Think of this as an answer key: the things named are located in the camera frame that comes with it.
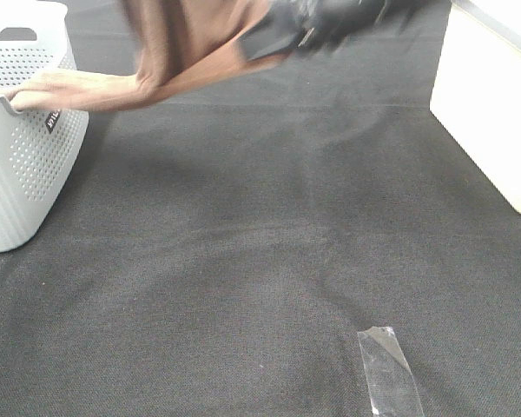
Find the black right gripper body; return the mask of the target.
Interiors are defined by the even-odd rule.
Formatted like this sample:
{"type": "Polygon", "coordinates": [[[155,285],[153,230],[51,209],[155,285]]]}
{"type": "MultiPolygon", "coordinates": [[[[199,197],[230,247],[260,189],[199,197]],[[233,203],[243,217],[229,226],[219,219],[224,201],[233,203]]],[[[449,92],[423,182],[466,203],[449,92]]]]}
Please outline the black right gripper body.
{"type": "Polygon", "coordinates": [[[333,48],[398,15],[411,17],[416,9],[415,1],[272,1],[270,7],[291,14],[298,48],[333,48]]]}

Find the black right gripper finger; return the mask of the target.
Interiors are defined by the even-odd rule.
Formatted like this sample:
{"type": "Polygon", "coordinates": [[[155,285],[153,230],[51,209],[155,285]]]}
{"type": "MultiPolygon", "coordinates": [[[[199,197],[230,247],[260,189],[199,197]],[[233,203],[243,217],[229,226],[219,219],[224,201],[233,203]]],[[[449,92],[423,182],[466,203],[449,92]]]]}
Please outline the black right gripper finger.
{"type": "Polygon", "coordinates": [[[238,38],[243,56],[254,61],[294,50],[303,29],[292,10],[270,10],[238,38]]]}

